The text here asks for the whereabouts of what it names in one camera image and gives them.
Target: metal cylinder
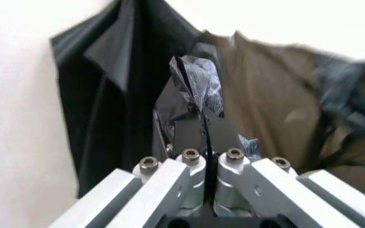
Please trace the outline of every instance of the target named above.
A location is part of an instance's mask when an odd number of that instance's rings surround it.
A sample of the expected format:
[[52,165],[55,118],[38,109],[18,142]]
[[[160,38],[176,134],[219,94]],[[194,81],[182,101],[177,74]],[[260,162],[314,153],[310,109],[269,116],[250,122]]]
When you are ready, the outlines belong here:
[[155,157],[144,157],[139,162],[140,172],[144,175],[153,174],[159,167],[159,162]]
[[230,164],[241,164],[243,162],[244,153],[241,149],[230,148],[226,152],[226,160]]
[[165,151],[167,153],[167,157],[171,157],[173,154],[173,145],[171,143],[167,144]]
[[200,153],[196,149],[186,149],[182,152],[182,161],[189,166],[198,164],[199,160]]
[[280,167],[285,172],[289,172],[289,169],[291,168],[291,163],[285,158],[282,157],[274,157],[271,159],[278,167]]

